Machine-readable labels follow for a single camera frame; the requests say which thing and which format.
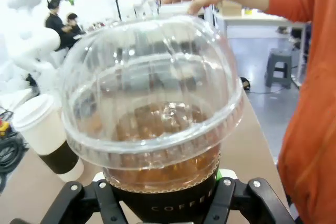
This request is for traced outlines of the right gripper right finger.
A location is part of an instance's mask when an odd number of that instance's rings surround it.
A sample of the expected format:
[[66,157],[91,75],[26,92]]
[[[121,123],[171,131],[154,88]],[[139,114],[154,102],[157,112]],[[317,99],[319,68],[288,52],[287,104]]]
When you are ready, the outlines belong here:
[[290,212],[263,178],[241,182],[234,171],[220,169],[213,200],[203,223],[226,223],[230,211],[249,223],[294,223]]

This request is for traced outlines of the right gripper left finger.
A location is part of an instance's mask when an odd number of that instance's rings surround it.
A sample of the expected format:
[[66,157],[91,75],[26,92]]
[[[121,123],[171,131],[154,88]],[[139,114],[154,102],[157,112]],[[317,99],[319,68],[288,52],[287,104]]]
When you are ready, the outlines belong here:
[[122,208],[105,179],[87,186],[67,182],[46,212],[46,223],[87,223],[95,212],[103,223],[124,223]]

